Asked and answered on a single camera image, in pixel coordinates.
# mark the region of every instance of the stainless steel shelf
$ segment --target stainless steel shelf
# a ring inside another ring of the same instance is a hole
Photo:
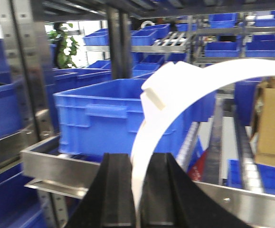
[[[233,28],[199,28],[196,30],[198,35],[216,35],[216,34],[242,34],[242,27],[233,27]]]
[[[275,34],[275,27],[255,27],[255,26],[246,26],[245,33],[269,33]]]
[[[152,46],[132,46],[132,52],[186,52],[192,34],[186,32],[170,32],[165,38],[158,39]],[[86,46],[87,51],[109,51],[109,46]]]
[[[259,59],[268,59],[275,60],[275,57],[245,57],[245,52],[242,51],[239,57],[205,57],[203,48],[199,47],[197,52],[195,53],[195,59],[193,63],[195,64],[214,64],[220,63],[229,60],[241,59],[241,58],[259,58]]]
[[[52,137],[22,151],[23,172],[35,178],[26,186],[82,199],[98,171],[99,164],[59,154],[58,140],[59,137]],[[275,228],[275,213],[267,213],[267,210],[275,209],[275,195],[203,182],[196,184],[216,203],[243,221]]]
[[[20,151],[35,143],[26,131],[0,138],[0,173],[19,163]]]

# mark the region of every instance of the metal rack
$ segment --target metal rack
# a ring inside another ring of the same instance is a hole
[[[110,46],[93,46],[86,49],[110,50],[113,77],[122,78],[130,75],[128,66],[130,66],[131,49],[133,52],[186,52],[192,43],[193,36],[188,34],[186,38],[182,38],[185,33],[170,33],[166,38],[157,40],[153,46],[131,48],[128,26],[130,16],[147,19],[212,12],[275,10],[275,2],[272,1],[263,3],[259,0],[258,3],[242,5],[224,1],[213,6],[204,6],[201,1],[191,5],[184,2],[178,0],[155,3],[150,0],[0,0],[0,24],[6,56],[25,123],[24,129],[19,133],[0,139],[0,158],[3,158],[6,153],[8,155],[7,159],[0,160],[0,171],[18,163],[19,151],[36,143],[22,151],[23,167],[27,176],[35,178],[27,186],[39,191],[39,198],[50,227],[62,227],[66,223],[68,218],[64,197],[81,199],[92,183],[99,164],[86,162],[83,157],[64,156],[58,153],[59,137],[55,136],[56,130],[49,117],[47,104],[46,87],[53,84],[53,76],[44,21],[107,18]],[[260,28],[246,27],[248,33],[260,32],[260,30]],[[206,35],[242,32],[244,32],[242,28],[215,31],[201,28],[196,33]],[[270,28],[267,32],[275,32],[275,28]],[[204,59],[201,56],[201,48],[197,56],[202,59],[197,59],[196,62],[201,63],[222,60]],[[188,137],[192,142],[195,141],[198,124],[194,123],[193,126]],[[190,152],[191,149],[190,146],[184,148]],[[189,155],[184,154],[182,163],[187,164],[188,160]],[[250,224],[275,228],[275,213],[265,213],[267,207],[275,209],[275,196],[227,188],[217,185],[217,182],[215,184],[198,182],[197,184],[217,203],[242,220]]]
[[[204,19],[198,18],[198,23],[201,24]],[[194,58],[193,64],[195,65],[203,65],[203,64],[214,64],[219,62],[224,62],[228,60],[240,59],[240,58],[255,58],[255,57],[246,57],[244,52],[244,38],[248,35],[261,35],[261,34],[275,34],[275,27],[255,27],[247,25],[250,20],[241,20],[239,21],[233,28],[207,28],[206,25],[202,25],[204,28],[200,28],[196,31],[196,38],[194,44]],[[238,57],[205,57],[202,37],[203,36],[212,36],[212,35],[241,35],[242,42],[240,43],[240,55]],[[256,57],[262,59],[270,59],[275,60],[275,57]]]

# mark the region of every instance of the metal upright post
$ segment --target metal upright post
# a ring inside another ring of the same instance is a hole
[[[110,41],[110,57],[112,63],[112,78],[118,79],[123,77],[119,10],[107,6],[107,20]]]
[[[131,56],[131,21],[129,15],[120,12],[120,34],[121,34],[121,53],[123,63],[123,76],[122,78],[131,78],[132,74],[132,56]]]
[[[48,105],[54,78],[41,1],[0,0],[0,24],[23,121],[36,141],[46,139],[54,134]]]
[[[29,87],[25,79],[26,69],[22,62],[22,47],[19,41],[19,32],[13,13],[13,5],[9,0],[0,0],[0,25],[4,36],[4,49],[10,67],[12,82],[19,101],[19,109],[23,127],[29,136],[29,144],[36,143],[38,138],[36,120],[29,98]]]

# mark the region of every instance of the brown cardboard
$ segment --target brown cardboard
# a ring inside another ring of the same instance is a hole
[[[256,162],[275,166],[275,77],[258,87],[252,128],[258,133]]]

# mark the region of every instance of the metal rail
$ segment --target metal rail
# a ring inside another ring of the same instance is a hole
[[[246,129],[241,125],[236,114],[234,114],[234,124],[243,189],[257,193],[264,193],[260,172],[254,162],[254,155],[249,144]]]

